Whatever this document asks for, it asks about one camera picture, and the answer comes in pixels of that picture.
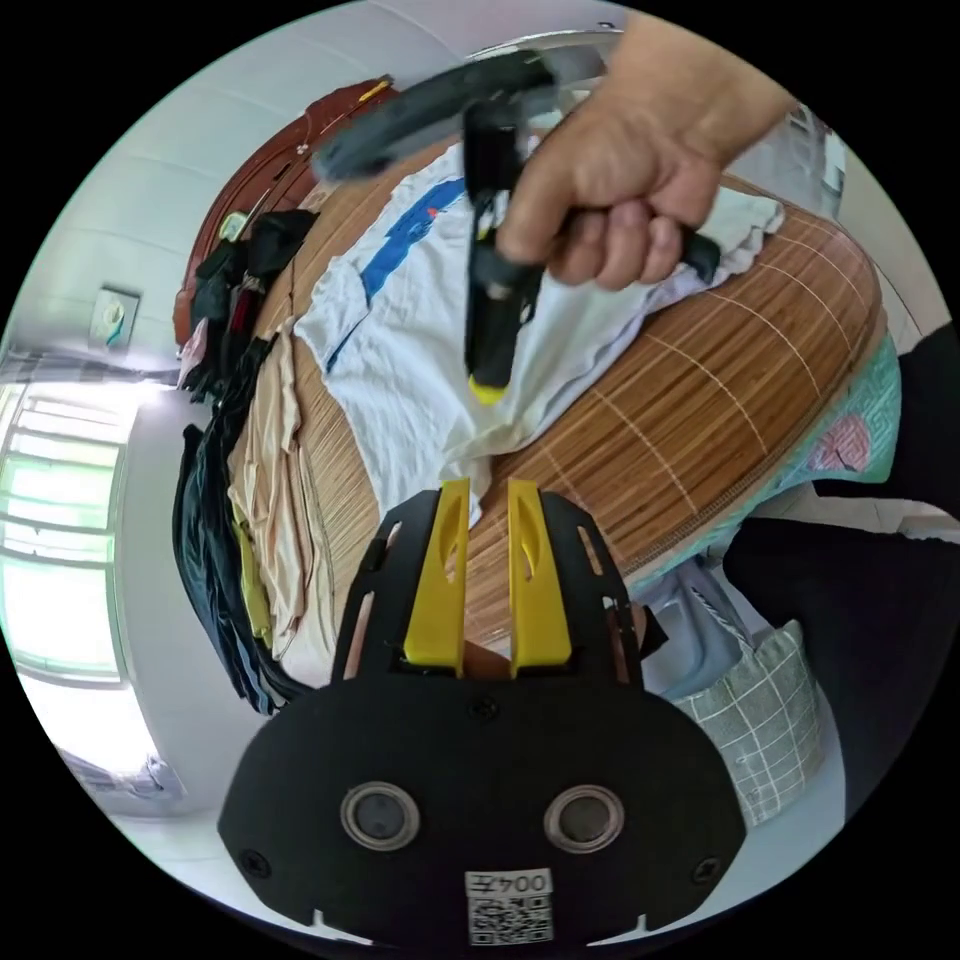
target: qr code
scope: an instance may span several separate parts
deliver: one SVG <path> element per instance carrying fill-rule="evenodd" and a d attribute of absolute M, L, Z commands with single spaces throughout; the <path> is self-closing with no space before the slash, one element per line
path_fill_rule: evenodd
<path fill-rule="evenodd" d="M 550 897 L 470 898 L 470 943 L 502 947 L 553 939 Z"/>

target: window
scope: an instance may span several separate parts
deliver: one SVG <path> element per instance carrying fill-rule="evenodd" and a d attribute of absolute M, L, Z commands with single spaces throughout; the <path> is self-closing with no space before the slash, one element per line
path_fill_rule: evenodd
<path fill-rule="evenodd" d="M 120 643 L 118 486 L 143 388 L 0 388 L 0 626 L 50 739 L 112 773 L 155 754 Z"/>

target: black fabric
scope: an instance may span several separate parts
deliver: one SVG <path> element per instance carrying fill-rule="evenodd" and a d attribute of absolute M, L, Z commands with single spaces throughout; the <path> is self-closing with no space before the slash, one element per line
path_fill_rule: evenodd
<path fill-rule="evenodd" d="M 190 332 L 203 317 L 207 326 L 223 330 L 230 319 L 230 291 L 240 283 L 247 269 L 247 244 L 221 240 L 194 272 L 195 286 L 190 301 Z"/>
<path fill-rule="evenodd" d="M 264 714 L 272 713 L 275 705 L 259 680 L 261 673 L 286 700 L 309 688 L 286 676 L 250 628 L 227 497 L 227 457 L 246 423 L 257 375 L 275 342 L 276 337 L 253 340 L 207 429 L 184 430 L 173 511 L 173 552 L 187 596 L 237 695 Z"/>
<path fill-rule="evenodd" d="M 309 210 L 261 214 L 250 239 L 221 241 L 196 270 L 196 292 L 190 305 L 191 330 L 207 318 L 207 342 L 200 362 L 181 389 L 195 403 L 222 402 L 226 385 L 244 354 L 267 292 L 300 249 L 317 219 Z M 255 289 L 241 290 L 244 280 Z"/>
<path fill-rule="evenodd" d="M 960 546 L 750 519 L 723 569 L 768 622 L 800 622 L 840 736 L 849 819 L 899 756 L 960 629 Z"/>
<path fill-rule="evenodd" d="M 885 483 L 818 480 L 821 497 L 917 500 L 960 520 L 960 337 L 953 325 L 900 358 L 903 409 Z"/>
<path fill-rule="evenodd" d="M 283 273 L 303 245 L 317 214 L 309 210 L 261 214 L 250 230 L 247 272 L 266 288 Z"/>

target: screw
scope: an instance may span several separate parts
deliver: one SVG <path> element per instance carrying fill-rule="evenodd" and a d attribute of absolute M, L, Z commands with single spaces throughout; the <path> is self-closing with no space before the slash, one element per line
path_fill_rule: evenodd
<path fill-rule="evenodd" d="M 698 886 L 701 886 L 713 880 L 719 869 L 720 861 L 716 857 L 707 857 L 693 868 L 693 874 L 690 879 Z"/>
<path fill-rule="evenodd" d="M 469 709 L 471 717 L 484 722 L 493 720 L 500 712 L 500 707 L 497 706 L 497 701 L 493 697 L 477 697 L 470 704 Z"/>
<path fill-rule="evenodd" d="M 256 850 L 244 850 L 240 854 L 240 867 L 245 873 L 258 880 L 266 880 L 270 876 L 270 864 L 262 853 Z"/>

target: gray pillow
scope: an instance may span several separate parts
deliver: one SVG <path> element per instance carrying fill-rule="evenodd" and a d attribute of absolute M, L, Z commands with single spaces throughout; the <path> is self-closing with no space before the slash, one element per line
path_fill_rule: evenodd
<path fill-rule="evenodd" d="M 712 686 L 673 701 L 720 751 L 747 826 L 794 802 L 823 762 L 816 686 L 791 620 Z"/>

